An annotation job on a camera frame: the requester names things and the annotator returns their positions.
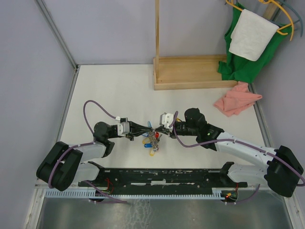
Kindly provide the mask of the key with red tag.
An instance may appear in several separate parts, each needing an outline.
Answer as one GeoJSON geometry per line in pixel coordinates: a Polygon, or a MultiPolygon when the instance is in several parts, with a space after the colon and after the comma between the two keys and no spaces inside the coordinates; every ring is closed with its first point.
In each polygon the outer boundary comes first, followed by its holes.
{"type": "Polygon", "coordinates": [[[160,139],[162,137],[162,134],[159,132],[155,132],[155,138],[160,139]]]}

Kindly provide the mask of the metal keyring organizer blue handle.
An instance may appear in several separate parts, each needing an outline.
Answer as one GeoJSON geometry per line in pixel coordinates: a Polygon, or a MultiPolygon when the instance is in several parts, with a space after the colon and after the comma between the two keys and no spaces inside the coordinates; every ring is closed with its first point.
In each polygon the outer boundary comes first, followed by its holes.
{"type": "Polygon", "coordinates": [[[158,145],[159,142],[160,142],[160,139],[155,138],[155,130],[153,131],[153,133],[149,137],[144,137],[144,139],[142,140],[143,146],[145,148],[150,149],[150,152],[149,152],[150,156],[154,156],[155,153],[157,151],[159,151],[159,145],[158,145]]]}

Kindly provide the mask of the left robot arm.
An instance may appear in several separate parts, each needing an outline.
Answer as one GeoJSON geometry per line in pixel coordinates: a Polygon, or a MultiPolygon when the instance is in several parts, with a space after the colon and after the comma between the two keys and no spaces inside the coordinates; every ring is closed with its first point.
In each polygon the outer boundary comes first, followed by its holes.
{"type": "Polygon", "coordinates": [[[56,142],[36,171],[36,177],[48,184],[49,188],[66,190],[72,183],[89,180],[95,186],[105,182],[105,174],[98,166],[88,162],[107,157],[113,150],[113,138],[135,137],[152,131],[152,127],[142,126],[123,119],[121,123],[109,125],[98,122],[93,129],[93,141],[70,146],[56,142]]]}

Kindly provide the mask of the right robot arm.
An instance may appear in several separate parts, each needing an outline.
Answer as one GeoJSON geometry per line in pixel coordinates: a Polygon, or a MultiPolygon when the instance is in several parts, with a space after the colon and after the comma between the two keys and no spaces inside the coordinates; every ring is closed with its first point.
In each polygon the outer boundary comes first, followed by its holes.
{"type": "Polygon", "coordinates": [[[196,143],[181,145],[185,148],[204,147],[216,152],[230,154],[249,165],[227,163],[226,170],[219,174],[219,182],[229,187],[234,182],[267,185],[275,193],[290,198],[297,187],[304,187],[304,170],[286,146],[278,149],[246,142],[229,132],[208,123],[198,108],[189,108],[184,113],[184,121],[177,121],[178,113],[163,113],[157,132],[177,139],[181,136],[194,136],[196,143]]]}

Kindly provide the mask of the pink cloth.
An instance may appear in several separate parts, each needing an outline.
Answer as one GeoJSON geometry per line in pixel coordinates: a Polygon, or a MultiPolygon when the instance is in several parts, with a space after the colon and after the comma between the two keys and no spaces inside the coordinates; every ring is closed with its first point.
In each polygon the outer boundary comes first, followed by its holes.
{"type": "Polygon", "coordinates": [[[236,86],[218,99],[213,106],[225,116],[231,117],[232,115],[239,115],[260,99],[262,99],[262,95],[250,92],[248,83],[238,82],[236,86]]]}

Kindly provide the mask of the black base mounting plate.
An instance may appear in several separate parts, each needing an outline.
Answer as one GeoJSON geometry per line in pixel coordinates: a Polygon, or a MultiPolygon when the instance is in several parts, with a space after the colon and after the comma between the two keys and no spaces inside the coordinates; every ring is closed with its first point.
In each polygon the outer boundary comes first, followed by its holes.
{"type": "Polygon", "coordinates": [[[199,185],[206,188],[247,187],[246,182],[232,181],[227,172],[221,169],[174,169],[174,168],[102,168],[91,182],[97,187],[113,184],[114,190],[131,184],[166,184],[199,185]]]}

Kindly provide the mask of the green shirt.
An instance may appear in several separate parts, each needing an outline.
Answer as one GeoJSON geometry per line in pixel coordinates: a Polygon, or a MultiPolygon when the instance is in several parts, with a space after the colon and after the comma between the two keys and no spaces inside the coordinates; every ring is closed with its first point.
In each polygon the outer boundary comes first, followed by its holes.
{"type": "Polygon", "coordinates": [[[259,72],[272,60],[280,43],[286,37],[290,37],[293,30],[290,25],[282,25],[283,29],[280,31],[277,30],[262,55],[255,62],[232,54],[229,52],[231,34],[237,24],[241,11],[244,9],[246,9],[246,7],[240,3],[236,3],[233,7],[232,22],[228,31],[224,35],[224,40],[226,42],[226,61],[219,62],[218,73],[222,75],[222,79],[225,81],[235,80],[245,83],[253,83],[259,72]]]}

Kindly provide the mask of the white towel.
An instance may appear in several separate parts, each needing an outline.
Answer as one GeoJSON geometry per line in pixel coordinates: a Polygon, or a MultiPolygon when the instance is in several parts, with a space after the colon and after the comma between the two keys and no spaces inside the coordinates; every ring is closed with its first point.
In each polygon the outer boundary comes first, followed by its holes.
{"type": "Polygon", "coordinates": [[[257,61],[279,26],[244,9],[231,34],[229,52],[250,61],[257,61]]]}

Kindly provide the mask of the wooden rack frame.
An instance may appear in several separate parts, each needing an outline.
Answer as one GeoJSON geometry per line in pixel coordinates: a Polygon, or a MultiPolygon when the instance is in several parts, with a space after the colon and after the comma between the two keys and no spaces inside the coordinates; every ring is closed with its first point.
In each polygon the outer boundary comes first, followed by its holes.
{"type": "Polygon", "coordinates": [[[160,56],[160,2],[155,1],[154,90],[229,88],[237,81],[222,80],[217,72],[226,55],[160,56]]]}

